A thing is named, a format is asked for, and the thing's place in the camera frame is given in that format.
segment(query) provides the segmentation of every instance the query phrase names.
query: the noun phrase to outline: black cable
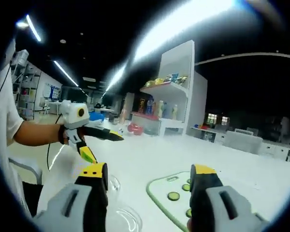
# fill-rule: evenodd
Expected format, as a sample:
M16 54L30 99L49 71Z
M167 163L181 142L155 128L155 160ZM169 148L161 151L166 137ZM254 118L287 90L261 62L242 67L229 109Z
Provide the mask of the black cable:
M58 120L59 120L59 118L60 118L61 116L62 116L62 114L60 114L60 115L58 116L58 118L57 118L55 124L57 124L57 122L58 122ZM49 155L49 148L50 148L50 145L51 145L51 144L48 145L47 155L46 155L46 164L47 164L48 171L49 171L48 155Z
M0 92L1 92L1 90L2 90L2 88L3 88L3 86L4 86L4 83L5 83L6 77L7 77L8 74L9 74L10 68L11 68L11 65L9 66L8 72L6 73L5 78L4 78L4 81L3 81L3 83L2 83L2 85L1 85L1 87L0 87Z

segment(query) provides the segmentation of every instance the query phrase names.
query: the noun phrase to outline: ceiling light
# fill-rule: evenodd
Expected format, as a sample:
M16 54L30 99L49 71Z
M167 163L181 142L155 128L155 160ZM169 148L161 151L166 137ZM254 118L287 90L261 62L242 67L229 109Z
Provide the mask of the ceiling light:
M54 63L57 65L57 67L70 79L70 81L73 82L73 84L76 85L76 87L78 87L78 84L67 74L66 71L64 71L64 69L60 66L60 64L58 64L57 61L54 60Z
M24 28L29 27L29 24L28 24L28 23L24 23L24 22L17 22L17 23L16 23L16 26L17 26L18 28L24 29Z
M29 17L29 14L26 16L26 20L27 20L27 22L28 22L28 24L29 24L29 27L31 28L31 30L32 30L32 32L33 32L35 38L36 38L39 42L41 42L41 38L40 38L40 36L38 35L36 29L34 28L34 25L33 25L32 21L31 21L31 19L30 19L30 17Z
M85 76L83 76L83 80L84 81L90 81L90 82L96 82L95 78L89 78L89 77L85 77Z
M111 83L109 84L109 86L107 87L106 91L107 92L114 84L116 84L117 81L119 81L119 79L122 77L122 75L124 74L125 68L127 66L127 63L125 63L114 75L113 79L111 80Z
M100 99L102 99L105 96L106 92L103 93L102 97Z
M230 9L235 0L190 0L157 23L141 40L133 62L150 54L189 27Z

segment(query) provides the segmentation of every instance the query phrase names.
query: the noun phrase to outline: black ceiling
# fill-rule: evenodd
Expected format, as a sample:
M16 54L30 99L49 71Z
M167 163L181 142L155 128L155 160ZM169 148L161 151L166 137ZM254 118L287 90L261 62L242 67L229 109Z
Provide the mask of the black ceiling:
M39 3L31 19L42 37L38 43L30 29L19 31L16 49L27 49L29 61L64 85L71 82L54 66L64 64L72 78L86 88L82 77L109 81L112 71L133 54L148 25L179 1L52 1ZM195 26L167 43L131 70L114 90L138 92L157 75L163 52L187 40L195 41L195 59L250 52L290 54L290 2L273 2L280 20L258 6L225 14ZM207 108L278 109L290 111L290 59L281 57L232 58L196 67L208 80Z

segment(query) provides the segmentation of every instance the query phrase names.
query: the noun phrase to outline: office desk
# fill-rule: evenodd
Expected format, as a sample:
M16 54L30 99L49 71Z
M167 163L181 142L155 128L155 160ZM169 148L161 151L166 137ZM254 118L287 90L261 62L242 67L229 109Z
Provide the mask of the office desk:
M113 113L114 112L114 110L106 109L106 108L95 108L95 111L103 111L103 112L109 112L109 113Z
M155 178L190 171L194 163L215 168L228 176L230 183L244 195L265 219L272 220L290 195L290 162L269 159L209 143L191 136L150 137L124 133L120 142L85 137L99 161L108 164L109 174L121 183L119 199L132 207L143 221L144 232L180 232L149 198L146 185ZM56 155L38 205L38 212L67 183L74 182L88 165L70 147Z
M52 106L52 105L55 105L55 106L56 106L56 114L57 114L57 116L58 116L58 115L59 115L59 107L60 107L60 105L61 105L61 102L58 102L58 101L49 101L49 102L48 102L48 105L49 105L49 107L50 107L49 112L50 112L51 114L53 114L53 110L52 110L51 106Z

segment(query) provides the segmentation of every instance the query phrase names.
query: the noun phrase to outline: bottle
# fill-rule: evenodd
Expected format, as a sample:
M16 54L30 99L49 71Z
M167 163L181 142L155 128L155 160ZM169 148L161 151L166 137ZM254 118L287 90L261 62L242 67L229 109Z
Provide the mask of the bottle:
M154 116L154 115L156 115L156 110L157 109L157 104L156 104L156 102L154 102L153 103L153 112L152 112L152 115Z
M172 119L176 120L177 117L177 105L175 104L172 110Z
M160 100L159 101L159 107L158 107L158 117L162 117L163 107L164 107L163 101Z

